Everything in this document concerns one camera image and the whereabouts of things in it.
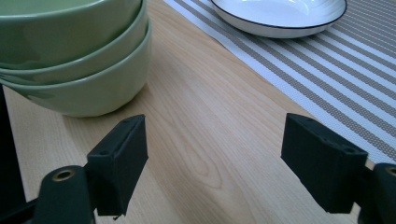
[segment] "white plate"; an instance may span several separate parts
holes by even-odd
[[[346,0],[211,0],[232,26],[273,38],[294,38],[324,31],[347,10]]]

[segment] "wood grain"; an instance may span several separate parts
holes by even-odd
[[[326,214],[280,159],[286,113],[305,110],[163,1],[148,1],[148,82],[126,106],[74,119],[5,89],[27,197],[86,162],[122,119],[147,116],[148,163],[119,223],[356,223]],[[114,223],[98,217],[98,223]]]

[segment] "clamp jaw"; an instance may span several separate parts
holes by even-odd
[[[0,223],[95,223],[98,216],[125,215],[148,156],[145,116],[122,120],[88,154],[84,167],[47,174],[39,195],[0,217]]]
[[[358,223],[396,223],[396,165],[365,166],[368,153],[317,121],[286,117],[282,160],[329,213],[361,207]]]

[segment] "wooden table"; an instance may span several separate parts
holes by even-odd
[[[325,213],[280,159],[286,113],[310,116],[163,1],[149,0],[147,85],[118,111],[75,119],[5,88],[28,200],[41,179],[145,114],[149,159],[119,223],[356,223]],[[114,223],[98,217],[98,223]]]

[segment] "table runner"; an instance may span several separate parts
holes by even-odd
[[[396,1],[348,0],[326,31],[295,39],[250,35],[210,0],[165,0],[321,123],[396,163]]]

